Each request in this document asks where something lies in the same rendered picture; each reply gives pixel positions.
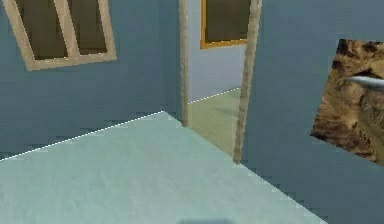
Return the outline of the beige door frame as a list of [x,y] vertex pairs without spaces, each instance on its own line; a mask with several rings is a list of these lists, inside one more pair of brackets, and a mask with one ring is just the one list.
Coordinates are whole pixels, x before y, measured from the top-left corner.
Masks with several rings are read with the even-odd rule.
[[[178,19],[179,19],[179,47],[180,47],[180,96],[181,96],[181,123],[184,127],[188,126],[188,16],[187,0],[178,0]],[[242,74],[240,102],[237,112],[235,145],[233,148],[233,162],[239,164],[242,159],[243,142],[245,127],[247,122],[248,105],[250,100],[250,90],[254,71],[254,60],[259,34],[260,16],[262,14],[262,0],[251,0],[249,24],[246,40],[244,68]]]

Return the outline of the brown rocky wall picture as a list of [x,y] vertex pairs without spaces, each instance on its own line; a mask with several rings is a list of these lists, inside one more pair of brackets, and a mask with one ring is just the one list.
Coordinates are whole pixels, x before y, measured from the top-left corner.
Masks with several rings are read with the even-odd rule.
[[384,80],[384,42],[339,41],[310,135],[384,166],[384,91],[356,76]]

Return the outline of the yellow framed window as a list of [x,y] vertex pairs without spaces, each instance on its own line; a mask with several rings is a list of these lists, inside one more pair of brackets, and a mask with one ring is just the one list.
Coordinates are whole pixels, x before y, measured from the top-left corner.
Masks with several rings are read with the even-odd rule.
[[200,48],[246,43],[251,0],[201,0]]

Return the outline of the beige framed window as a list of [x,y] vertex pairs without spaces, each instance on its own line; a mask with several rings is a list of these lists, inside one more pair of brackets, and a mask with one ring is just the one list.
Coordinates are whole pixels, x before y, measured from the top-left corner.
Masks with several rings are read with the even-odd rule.
[[117,59],[110,0],[1,0],[29,71]]

